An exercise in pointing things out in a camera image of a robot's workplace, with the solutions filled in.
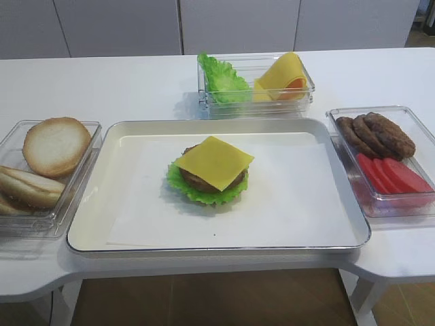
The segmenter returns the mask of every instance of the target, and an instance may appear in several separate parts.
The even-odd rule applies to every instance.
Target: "brown patty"
[[[359,153],[364,154],[369,158],[380,158],[380,156],[373,151],[365,142],[363,142],[353,130],[353,119],[351,117],[339,117],[336,120],[337,126],[340,128],[341,133],[345,140],[353,146]]]
[[[410,158],[414,155],[414,142],[397,124],[373,112],[367,114],[364,121],[388,149],[398,153],[403,158]]]
[[[365,116],[365,114],[362,114],[353,119],[353,130],[357,136],[382,158],[394,158],[401,161],[403,157],[400,157],[400,155],[394,153],[389,148],[384,146],[379,141],[376,134],[370,130],[370,128],[366,125],[366,122],[364,122]]]
[[[198,146],[198,145],[186,148],[186,150],[183,152],[183,155],[186,154],[188,151],[190,151],[192,148],[194,148],[196,146]],[[196,189],[200,192],[205,192],[207,194],[216,194],[218,192],[221,192],[219,189],[214,188],[214,186],[212,186],[208,182],[202,180],[200,177],[197,177],[196,175],[193,175],[192,173],[190,173],[182,168],[180,168],[179,171],[180,171],[180,174],[183,177],[184,181],[190,187],[193,187],[194,189]],[[240,184],[240,182],[242,182],[244,180],[246,172],[247,172],[246,170],[242,171],[226,189],[234,188],[238,184]]]

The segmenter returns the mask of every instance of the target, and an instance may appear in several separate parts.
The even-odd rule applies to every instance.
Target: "lettuce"
[[[229,62],[219,61],[205,52],[198,55],[198,62],[207,79],[207,91],[216,103],[247,102],[251,100],[251,88],[232,68]]]

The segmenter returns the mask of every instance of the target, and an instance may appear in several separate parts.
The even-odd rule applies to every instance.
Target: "plastic box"
[[[376,192],[356,160],[357,152],[346,142],[336,125],[342,116],[356,117],[369,112],[379,113],[395,122],[414,141],[416,152],[412,158],[402,161],[411,170],[423,177],[434,187],[435,180],[435,138],[408,107],[366,107],[355,109],[335,109],[327,112],[330,118],[331,133],[336,138],[339,156],[347,170],[353,191],[368,217],[399,217],[435,214],[435,192],[414,194],[380,194]]]
[[[280,57],[280,55],[257,55],[257,56],[214,56],[218,60],[232,64],[237,70],[238,76],[245,78],[251,90],[231,91],[231,92],[210,92],[207,89],[207,78],[201,65],[198,63],[198,92],[199,102],[203,116],[211,120],[234,119],[240,117],[263,117],[268,115],[286,114],[287,117],[301,116],[313,102],[313,92],[315,86],[313,80],[302,64],[302,70],[307,78],[305,88],[282,88],[278,90],[254,91],[254,80],[260,78]],[[298,99],[288,99],[284,101],[255,101],[254,97],[262,94],[286,95],[288,98],[298,97]],[[229,99],[229,103],[216,103],[213,95],[220,93]],[[240,96],[248,98],[244,102],[232,101],[233,98]]]
[[[41,121],[23,120],[18,122],[0,143],[0,165],[31,172],[22,154],[27,132]],[[61,235],[67,212],[77,205],[81,196],[80,186],[87,180],[102,145],[101,125],[98,122],[82,122],[92,135],[90,144],[77,168],[67,178],[59,179],[65,189],[56,206],[32,215],[0,215],[0,234],[6,236],[56,237]]]

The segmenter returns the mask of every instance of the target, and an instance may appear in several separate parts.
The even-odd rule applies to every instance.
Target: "red tomato slice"
[[[380,194],[389,194],[388,189],[384,186],[373,169],[373,161],[361,153],[357,154],[356,159],[360,164],[362,171],[372,183],[374,189]]]
[[[404,192],[434,191],[429,183],[401,162],[386,158],[382,161],[382,167],[389,179]]]
[[[402,194],[405,191],[401,190],[391,179],[385,174],[382,167],[382,160],[375,158],[373,160],[373,170],[375,174],[380,178],[384,186],[391,194]]]

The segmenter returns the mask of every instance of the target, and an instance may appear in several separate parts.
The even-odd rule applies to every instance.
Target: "cabinet door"
[[[0,0],[0,59],[68,56],[52,0]]]
[[[54,0],[72,57],[181,54],[176,0]]]
[[[180,0],[185,54],[293,50],[300,0]]]
[[[419,0],[301,0],[296,51],[401,48]]]

